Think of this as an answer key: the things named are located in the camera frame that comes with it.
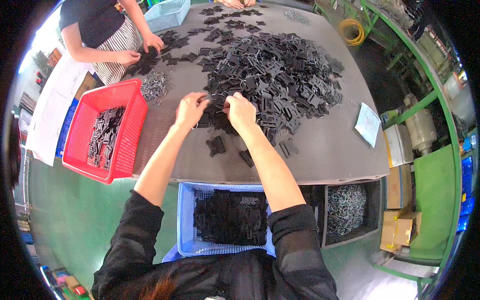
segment white paper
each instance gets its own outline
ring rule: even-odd
[[[65,53],[53,69],[32,116],[25,147],[34,158],[53,166],[60,130],[78,88],[92,64],[77,62]]]
[[[380,118],[368,105],[362,102],[355,129],[373,148],[375,148],[379,127]]]

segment person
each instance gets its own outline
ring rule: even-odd
[[[136,1],[118,2],[131,20],[117,10],[117,0],[65,0],[60,9],[65,47],[74,60],[91,62],[105,85],[119,82],[127,67],[138,62],[142,44],[146,53],[149,46],[158,52],[163,48]]]
[[[210,0],[209,2],[222,3],[223,5],[231,8],[241,10],[242,8],[255,5],[255,0]]]
[[[245,141],[272,210],[268,225],[276,258],[264,249],[200,255],[152,264],[165,190],[180,146],[208,104],[206,93],[180,101],[175,123],[148,161],[125,204],[92,293],[103,299],[337,300],[324,265],[312,208],[287,165],[255,123],[255,107],[240,93],[223,111]]]

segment woman's right hand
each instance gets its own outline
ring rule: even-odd
[[[220,0],[217,2],[223,3],[223,5],[227,7],[236,8],[239,10],[244,8],[243,4],[241,4],[239,0]]]
[[[240,135],[256,126],[256,108],[239,92],[228,96],[223,107],[223,112],[228,115],[230,123]]]
[[[117,59],[115,61],[121,63],[125,67],[133,65],[140,60],[140,53],[131,50],[119,51],[116,55]]]

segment worktable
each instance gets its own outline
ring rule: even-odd
[[[226,17],[221,20],[221,23],[213,26],[229,30],[225,27],[224,22],[230,19],[241,20],[246,23],[245,25],[256,25],[255,21],[264,21],[266,26],[258,26],[261,28],[261,32],[272,34],[294,32],[302,38],[323,46],[329,55],[341,61],[345,67],[343,78],[340,79],[343,103],[333,107],[330,115],[324,118],[309,120],[303,117],[300,120],[302,126],[294,136],[291,134],[276,136],[275,149],[285,160],[297,183],[335,184],[377,179],[388,174],[387,150],[381,129],[377,133],[375,148],[368,145],[354,129],[360,110],[359,103],[364,102],[375,112],[376,108],[367,84],[342,38],[322,16],[273,4],[267,4],[267,8],[261,8],[260,4],[252,8],[263,13],[261,16],[252,14],[251,16],[243,15],[240,18]],[[183,24],[172,29],[180,36],[186,36],[187,31],[191,29],[205,28],[203,20],[210,16],[199,14],[199,12],[215,5],[215,3],[192,5]],[[225,6],[222,7],[223,11],[216,12],[214,16],[236,11]],[[302,14],[310,20],[310,25],[293,22],[282,17],[285,10]],[[232,31],[235,36],[250,35],[245,29],[232,29]],[[220,46],[216,43],[219,39],[215,42],[204,41],[207,35],[208,32],[191,36],[189,45],[173,49],[170,53],[173,57],[180,57],[182,54],[190,52],[198,53],[200,47]],[[174,123],[176,108],[180,100],[189,92],[203,91],[207,73],[202,73],[202,67],[196,62],[179,61],[177,65],[171,66],[166,66],[167,61],[158,63],[158,66],[166,70],[170,77],[167,95],[161,99],[162,103],[159,107],[154,106],[152,102],[148,103],[148,113],[140,135],[133,167],[134,178],[140,175],[149,158],[167,134],[169,127]],[[130,78],[130,75],[126,75],[124,80]],[[143,79],[143,76],[136,75],[135,78]],[[247,149],[243,140],[239,136],[227,135],[222,130],[211,133],[212,130],[213,128],[196,129],[189,133],[179,151],[171,180],[231,184],[260,183],[255,167],[249,168],[239,156],[239,151]],[[224,138],[227,152],[211,158],[205,141],[218,135]],[[278,144],[289,137],[293,138],[300,153],[285,159]]]

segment black shirt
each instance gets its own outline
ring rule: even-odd
[[[136,192],[125,204],[120,224],[100,270],[94,273],[95,299],[138,299],[146,286],[168,276],[171,299],[338,300],[326,269],[311,207],[297,205],[272,213],[276,258],[263,249],[236,254],[202,255],[152,264],[163,217],[160,207]]]
[[[65,0],[60,9],[60,31],[78,22],[82,42],[97,48],[125,21],[115,4],[117,0]]]

